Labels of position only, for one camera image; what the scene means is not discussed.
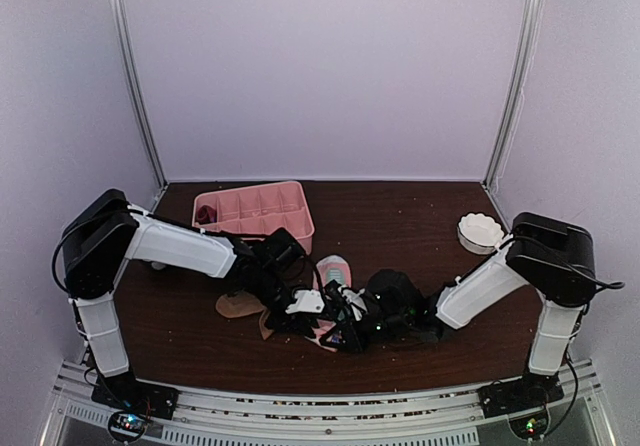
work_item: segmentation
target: light purple wall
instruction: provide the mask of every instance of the light purple wall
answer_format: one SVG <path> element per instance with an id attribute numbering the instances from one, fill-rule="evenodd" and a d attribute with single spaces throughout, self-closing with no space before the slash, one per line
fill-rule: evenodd
<path id="1" fill-rule="evenodd" d="M 509 220 L 532 210 L 586 227 L 598 276 L 576 351 L 592 357 L 623 444 L 640 424 L 640 0 L 545 0 L 513 148 L 499 181 Z"/>
<path id="2" fill-rule="evenodd" d="M 108 0 L 0 0 L 0 442 L 34 444 L 80 339 L 49 272 L 63 229 L 108 187 L 149 204 Z"/>
<path id="3" fill-rule="evenodd" d="M 480 179 L 524 0 L 126 0 L 173 180 Z"/>

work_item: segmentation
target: tan cloth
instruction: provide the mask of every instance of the tan cloth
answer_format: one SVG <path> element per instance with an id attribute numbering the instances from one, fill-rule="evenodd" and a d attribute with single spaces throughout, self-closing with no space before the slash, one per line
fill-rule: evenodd
<path id="1" fill-rule="evenodd" d="M 264 339 L 265 341 L 269 339 L 274 332 L 273 329 L 269 329 L 265 325 L 265 323 L 269 319 L 269 314 L 270 314 L 270 311 L 268 309 L 265 309 L 260 315 L 260 319 L 258 320 L 258 326 L 260 326 L 260 335 L 262 336 L 262 339 Z"/>
<path id="2" fill-rule="evenodd" d="M 227 319 L 244 318 L 262 313 L 265 306 L 253 294 L 238 291 L 220 296 L 216 301 L 216 311 Z"/>

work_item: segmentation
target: white bowl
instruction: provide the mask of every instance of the white bowl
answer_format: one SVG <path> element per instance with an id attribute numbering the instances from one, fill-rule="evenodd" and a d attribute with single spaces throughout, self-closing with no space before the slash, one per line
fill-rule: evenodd
<path id="1" fill-rule="evenodd" d="M 482 213 L 469 213 L 458 223 L 458 239 L 467 251 L 474 254 L 491 254 L 504 238 L 500 224 Z"/>

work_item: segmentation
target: wooden table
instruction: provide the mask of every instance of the wooden table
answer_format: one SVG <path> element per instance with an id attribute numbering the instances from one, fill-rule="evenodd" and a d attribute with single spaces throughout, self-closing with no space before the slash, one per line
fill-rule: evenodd
<path id="1" fill-rule="evenodd" d="M 242 184 L 172 184 L 157 213 L 189 223 L 196 195 Z M 340 254 L 354 284 L 382 268 L 406 272 L 424 293 L 438 290 L 480 257 L 465 251 L 456 224 L 468 212 L 496 217 L 481 186 L 440 182 L 303 182 L 316 226 L 313 258 Z M 346 394 L 409 391 L 522 373 L 540 300 L 522 288 L 448 342 L 407 337 L 364 354 L 330 353 L 301 337 L 263 341 L 258 318 L 215 312 L 230 285 L 179 269 L 132 263 L 116 305 L 131 364 L 141 379 L 255 393 Z"/>

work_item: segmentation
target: pink compartment tray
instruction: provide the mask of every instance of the pink compartment tray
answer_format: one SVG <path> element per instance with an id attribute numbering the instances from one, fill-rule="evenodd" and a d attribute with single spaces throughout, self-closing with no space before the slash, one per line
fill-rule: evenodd
<path id="1" fill-rule="evenodd" d="M 202 206 L 215 210 L 215 223 L 196 221 L 196 212 Z M 240 235 L 271 234 L 278 228 L 286 228 L 307 254 L 311 253 L 315 232 L 302 185 L 297 181 L 201 194 L 193 203 L 191 221 L 196 228 Z"/>

